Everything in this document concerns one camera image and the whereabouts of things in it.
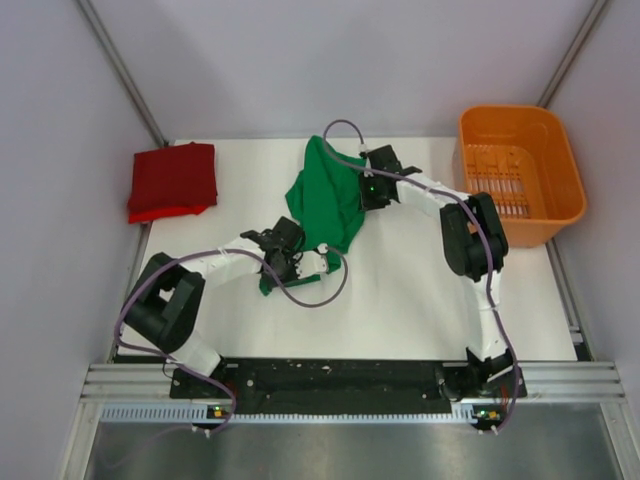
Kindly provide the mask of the green t shirt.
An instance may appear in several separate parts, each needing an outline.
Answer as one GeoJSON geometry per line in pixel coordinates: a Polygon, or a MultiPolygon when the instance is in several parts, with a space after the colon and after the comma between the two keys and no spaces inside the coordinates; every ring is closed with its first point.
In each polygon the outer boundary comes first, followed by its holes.
{"type": "Polygon", "coordinates": [[[363,167],[366,161],[326,150],[317,135],[307,142],[303,168],[285,194],[290,216],[305,233],[304,251],[325,243],[346,254],[364,224],[359,172],[346,163],[363,167]]]}

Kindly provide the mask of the left corner metal post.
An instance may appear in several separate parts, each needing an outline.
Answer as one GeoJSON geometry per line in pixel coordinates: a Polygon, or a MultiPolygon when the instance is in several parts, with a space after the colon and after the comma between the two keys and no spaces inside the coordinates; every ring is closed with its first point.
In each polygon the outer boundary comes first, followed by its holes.
{"type": "Polygon", "coordinates": [[[96,40],[107,64],[153,143],[158,148],[166,147],[168,140],[149,109],[94,3],[89,0],[74,0],[73,4],[96,40]]]}

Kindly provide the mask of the orange plastic basket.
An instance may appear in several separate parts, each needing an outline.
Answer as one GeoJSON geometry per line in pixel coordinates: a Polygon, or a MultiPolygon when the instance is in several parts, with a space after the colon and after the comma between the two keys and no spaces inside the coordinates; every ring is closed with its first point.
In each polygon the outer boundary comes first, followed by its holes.
{"type": "Polygon", "coordinates": [[[491,195],[509,246],[538,247],[587,208],[561,120],[528,105],[479,105],[458,121],[452,159],[457,190],[491,195]]]}

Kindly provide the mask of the right corner metal post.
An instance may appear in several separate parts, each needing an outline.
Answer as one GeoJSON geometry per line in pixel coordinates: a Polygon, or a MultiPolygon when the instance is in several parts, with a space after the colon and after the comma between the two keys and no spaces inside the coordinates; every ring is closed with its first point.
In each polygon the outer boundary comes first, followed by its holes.
{"type": "Polygon", "coordinates": [[[581,22],[576,34],[539,97],[536,103],[537,107],[543,109],[548,109],[550,107],[554,98],[561,89],[564,80],[567,78],[585,46],[588,44],[601,22],[606,17],[612,4],[612,0],[596,0],[592,2],[587,15],[581,22]]]}

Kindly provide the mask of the folded red t shirt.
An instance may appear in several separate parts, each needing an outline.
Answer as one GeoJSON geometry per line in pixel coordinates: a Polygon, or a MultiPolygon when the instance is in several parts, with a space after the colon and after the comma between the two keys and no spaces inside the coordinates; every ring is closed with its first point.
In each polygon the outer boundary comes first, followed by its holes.
{"type": "Polygon", "coordinates": [[[128,222],[199,215],[217,204],[215,146],[187,143],[134,155],[128,222]]]}

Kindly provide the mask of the aluminium frame rail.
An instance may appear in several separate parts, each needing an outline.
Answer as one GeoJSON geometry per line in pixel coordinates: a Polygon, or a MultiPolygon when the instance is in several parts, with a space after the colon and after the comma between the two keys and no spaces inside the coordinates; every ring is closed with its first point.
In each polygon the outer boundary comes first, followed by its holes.
{"type": "MultiPolygon", "coordinates": [[[[522,362],[525,403],[622,403],[626,395],[612,362],[522,362]]],[[[159,364],[94,364],[85,402],[170,402],[171,380],[159,364]]]]}

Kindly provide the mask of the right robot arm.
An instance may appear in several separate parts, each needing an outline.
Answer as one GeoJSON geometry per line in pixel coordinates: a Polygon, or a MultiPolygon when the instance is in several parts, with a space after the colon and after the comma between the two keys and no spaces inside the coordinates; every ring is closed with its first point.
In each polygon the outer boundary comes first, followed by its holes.
{"type": "Polygon", "coordinates": [[[468,324],[466,366],[440,379],[442,395],[453,401],[487,396],[517,374],[514,352],[499,309],[499,287],[509,252],[492,197],[466,194],[403,167],[389,145],[361,147],[361,208],[383,209],[391,203],[411,206],[437,220],[449,269],[463,283],[468,324]]]}

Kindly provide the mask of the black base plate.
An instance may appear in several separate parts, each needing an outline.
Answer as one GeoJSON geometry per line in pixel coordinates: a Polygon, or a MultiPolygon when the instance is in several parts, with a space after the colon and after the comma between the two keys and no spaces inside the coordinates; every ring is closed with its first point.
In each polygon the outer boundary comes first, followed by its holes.
{"type": "Polygon", "coordinates": [[[447,413],[453,401],[527,394],[511,371],[489,381],[466,361],[226,357],[211,377],[246,415],[447,413]]]}

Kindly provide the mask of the corner metal post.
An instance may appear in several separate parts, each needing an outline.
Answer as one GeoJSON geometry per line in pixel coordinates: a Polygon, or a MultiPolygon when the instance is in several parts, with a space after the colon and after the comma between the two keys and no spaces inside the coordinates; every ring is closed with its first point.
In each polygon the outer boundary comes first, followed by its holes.
{"type": "Polygon", "coordinates": [[[153,143],[158,148],[166,147],[168,140],[149,109],[94,3],[89,0],[74,0],[73,4],[96,40],[107,64],[153,143]]]}
{"type": "Polygon", "coordinates": [[[539,97],[536,103],[537,107],[543,109],[548,109],[550,107],[554,98],[561,89],[564,80],[567,78],[585,46],[588,44],[601,22],[606,17],[612,4],[612,0],[596,0],[592,2],[587,15],[581,22],[576,34],[539,97]]]}

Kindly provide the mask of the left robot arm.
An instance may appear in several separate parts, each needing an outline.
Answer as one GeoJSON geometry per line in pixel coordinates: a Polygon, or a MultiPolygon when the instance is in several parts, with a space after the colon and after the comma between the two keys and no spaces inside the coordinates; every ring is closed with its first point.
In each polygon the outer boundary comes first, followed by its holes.
{"type": "Polygon", "coordinates": [[[164,252],[145,265],[123,323],[149,342],[150,349],[194,371],[192,384],[205,396],[226,387],[227,374],[218,366],[222,356],[195,327],[206,289],[241,277],[274,271],[281,281],[295,277],[295,262],[305,240],[303,229],[282,217],[271,229],[243,232],[214,255],[178,263],[164,252]]]}

